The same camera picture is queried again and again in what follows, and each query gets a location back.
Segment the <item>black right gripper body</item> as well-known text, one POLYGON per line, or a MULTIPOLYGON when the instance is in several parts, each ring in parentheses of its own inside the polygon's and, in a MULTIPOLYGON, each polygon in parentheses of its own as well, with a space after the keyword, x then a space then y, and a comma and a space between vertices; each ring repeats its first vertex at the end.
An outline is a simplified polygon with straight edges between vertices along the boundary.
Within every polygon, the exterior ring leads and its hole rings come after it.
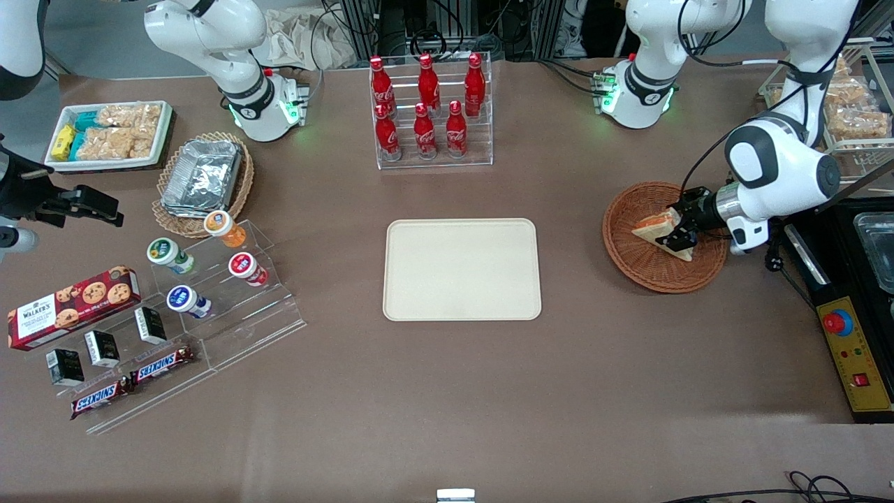
POLYGON ((77 210, 64 197, 67 190, 53 184, 49 175, 54 169, 26 159, 1 147, 2 166, 1 214, 10 220, 42 221, 63 227, 65 219, 76 216, 77 210))

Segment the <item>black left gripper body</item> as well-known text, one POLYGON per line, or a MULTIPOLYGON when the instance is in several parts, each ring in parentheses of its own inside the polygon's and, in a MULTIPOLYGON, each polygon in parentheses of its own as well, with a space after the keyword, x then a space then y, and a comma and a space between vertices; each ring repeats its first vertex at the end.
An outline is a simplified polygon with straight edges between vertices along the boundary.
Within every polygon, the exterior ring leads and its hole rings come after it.
POLYGON ((716 205, 717 194, 705 186, 698 186, 684 190, 680 198, 686 198, 693 203, 693 221, 681 224, 696 230, 697 233, 705 233, 721 229, 721 217, 716 205))

